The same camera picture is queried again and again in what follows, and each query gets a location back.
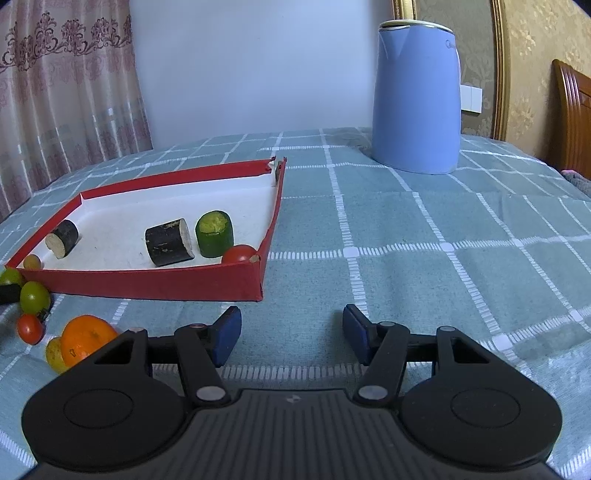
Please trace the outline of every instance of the light blue checkered tablecloth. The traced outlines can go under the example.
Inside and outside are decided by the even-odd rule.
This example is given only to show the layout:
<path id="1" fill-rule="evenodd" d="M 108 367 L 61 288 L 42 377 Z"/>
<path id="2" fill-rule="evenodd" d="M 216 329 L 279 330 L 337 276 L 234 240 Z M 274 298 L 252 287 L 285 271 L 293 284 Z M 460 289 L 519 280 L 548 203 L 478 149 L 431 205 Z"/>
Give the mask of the light blue checkered tablecloth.
<path id="1" fill-rule="evenodd" d="M 564 426 L 550 463 L 591 476 L 591 210 L 589 198 L 509 144 L 463 137 L 450 175 L 394 171 L 368 158 L 369 129 L 210 138 L 85 168 L 38 192 L 0 225 L 0 261 L 75 192 L 170 170 L 288 157 L 265 299 L 239 303 L 242 336 L 220 370 L 232 389 L 350 387 L 362 369 L 340 315 L 354 302 L 373 321 L 414 333 L 453 325 L 542 385 Z M 227 303 L 55 295 L 47 343 L 79 314 L 170 335 L 212 323 Z M 34 463 L 20 427 L 27 398 L 54 378 L 44 345 L 15 333 L 0 307 L 0 480 Z M 404 388 L 429 368 L 412 364 Z M 175 388 L 170 366 L 155 376 Z"/>

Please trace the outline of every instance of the cucumber slice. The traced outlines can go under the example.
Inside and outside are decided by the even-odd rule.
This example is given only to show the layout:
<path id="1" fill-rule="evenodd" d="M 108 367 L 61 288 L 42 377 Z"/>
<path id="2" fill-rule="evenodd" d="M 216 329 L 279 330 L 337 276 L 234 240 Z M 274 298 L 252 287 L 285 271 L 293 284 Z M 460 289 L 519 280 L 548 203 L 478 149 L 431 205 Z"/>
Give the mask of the cucumber slice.
<path id="1" fill-rule="evenodd" d="M 226 212 L 214 210 L 207 212 L 195 227 L 199 251 L 205 258 L 221 257 L 234 246 L 232 221 Z"/>

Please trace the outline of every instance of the pink patterned curtain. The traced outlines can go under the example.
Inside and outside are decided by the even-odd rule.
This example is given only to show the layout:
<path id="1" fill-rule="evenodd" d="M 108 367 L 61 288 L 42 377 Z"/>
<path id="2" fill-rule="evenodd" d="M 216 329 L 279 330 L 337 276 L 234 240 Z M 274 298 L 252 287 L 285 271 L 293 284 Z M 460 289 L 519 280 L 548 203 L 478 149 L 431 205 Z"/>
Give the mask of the pink patterned curtain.
<path id="1" fill-rule="evenodd" d="M 0 10 L 0 217 L 62 175 L 152 149 L 129 0 Z"/>

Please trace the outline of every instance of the wooden headboard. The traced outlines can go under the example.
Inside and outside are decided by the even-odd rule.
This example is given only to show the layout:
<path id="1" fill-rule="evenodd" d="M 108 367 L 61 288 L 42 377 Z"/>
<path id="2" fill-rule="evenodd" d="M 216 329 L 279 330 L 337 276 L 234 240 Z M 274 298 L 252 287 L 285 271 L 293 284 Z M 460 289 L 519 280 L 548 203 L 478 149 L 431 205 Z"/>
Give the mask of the wooden headboard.
<path id="1" fill-rule="evenodd" d="M 591 179 L 591 79 L 560 60 L 552 62 L 560 114 L 555 120 L 548 164 Z"/>

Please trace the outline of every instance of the gold picture frame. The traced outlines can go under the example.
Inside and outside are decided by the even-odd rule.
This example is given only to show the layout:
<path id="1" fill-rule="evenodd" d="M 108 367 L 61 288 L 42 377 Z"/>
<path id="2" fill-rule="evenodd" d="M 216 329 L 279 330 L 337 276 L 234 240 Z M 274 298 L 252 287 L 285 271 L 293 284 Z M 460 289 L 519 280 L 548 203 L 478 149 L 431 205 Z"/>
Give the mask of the gold picture frame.
<path id="1" fill-rule="evenodd" d="M 492 138 L 505 140 L 509 119 L 509 87 L 511 85 L 511 63 L 505 0 L 491 0 L 493 34 L 495 38 L 495 104 L 492 114 Z M 416 20 L 415 0 L 392 0 L 392 15 L 395 20 Z"/>
<path id="2" fill-rule="evenodd" d="M 392 0 L 392 15 L 394 20 L 416 20 L 415 0 Z"/>
<path id="3" fill-rule="evenodd" d="M 492 114 L 492 138 L 505 141 L 509 120 L 509 88 L 511 58 L 505 16 L 505 0 L 491 0 L 493 33 L 495 36 L 496 91 Z"/>

